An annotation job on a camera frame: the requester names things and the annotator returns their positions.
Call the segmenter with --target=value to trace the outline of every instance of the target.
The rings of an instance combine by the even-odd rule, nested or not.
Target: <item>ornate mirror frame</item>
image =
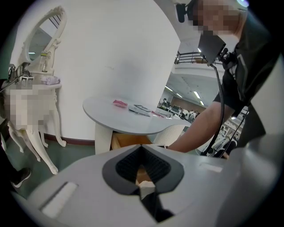
[[[32,61],[28,55],[28,52],[29,52],[31,40],[34,34],[36,33],[37,29],[40,27],[40,25],[44,21],[46,21],[47,19],[55,15],[61,15],[61,21],[60,21],[60,24],[58,26],[56,33],[50,40],[49,44],[43,50],[44,52],[47,53],[48,64],[46,68],[47,72],[41,72],[41,71],[38,71],[38,64],[40,62],[40,56],[38,56],[35,60]],[[58,44],[61,42],[60,36],[65,28],[66,22],[67,22],[66,13],[65,13],[65,10],[61,6],[58,6],[50,10],[47,14],[45,14],[39,20],[39,22],[35,25],[31,33],[28,35],[26,41],[24,42],[24,46],[22,47],[22,52],[18,59],[18,65],[22,64],[23,62],[28,62],[30,63],[30,65],[27,67],[27,69],[30,71],[32,75],[33,74],[44,74],[44,75],[53,76],[54,69],[52,67],[54,63],[54,53],[55,53],[55,49],[58,47]]]

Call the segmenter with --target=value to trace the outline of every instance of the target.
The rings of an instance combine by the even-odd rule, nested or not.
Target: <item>green floor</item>
[[[48,141],[46,149],[50,159],[58,168],[58,171],[65,169],[73,162],[91,155],[95,155],[95,146],[70,145],[60,146],[57,142]],[[20,170],[23,167],[29,167],[32,175],[25,180],[17,192],[24,198],[27,198],[31,192],[42,182],[52,177],[48,166],[43,160],[38,162],[34,154],[26,147],[24,153],[20,152],[17,144],[10,138],[6,142],[6,154],[15,169]]]

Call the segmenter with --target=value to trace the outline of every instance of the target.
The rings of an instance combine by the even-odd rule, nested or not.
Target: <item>computer monitor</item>
[[[173,106],[172,111],[178,113],[178,111],[179,111],[179,106]]]

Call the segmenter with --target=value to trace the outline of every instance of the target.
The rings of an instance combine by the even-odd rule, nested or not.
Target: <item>oval mirror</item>
[[[44,51],[61,22],[61,15],[54,15],[45,20],[35,31],[30,46],[28,56],[31,61],[35,60]]]

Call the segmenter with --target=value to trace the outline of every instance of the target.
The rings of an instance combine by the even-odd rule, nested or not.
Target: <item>round table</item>
[[[115,99],[127,103],[128,106],[126,108],[115,106],[113,104]],[[190,127],[191,125],[186,120],[181,120],[178,117],[173,117],[172,115],[169,118],[162,118],[151,112],[149,112],[150,117],[136,114],[128,109],[129,106],[134,105],[143,105],[147,107],[147,105],[140,102],[134,102],[118,97],[89,97],[84,100],[83,109],[85,113],[89,118],[96,122],[96,154],[109,151],[113,131],[132,135],[151,135],[164,131],[158,135],[158,140],[159,142],[169,142],[172,140],[175,141],[183,128],[185,126]],[[162,111],[163,110],[161,109],[155,110],[156,113]],[[173,135],[173,132],[177,129],[179,134]]]

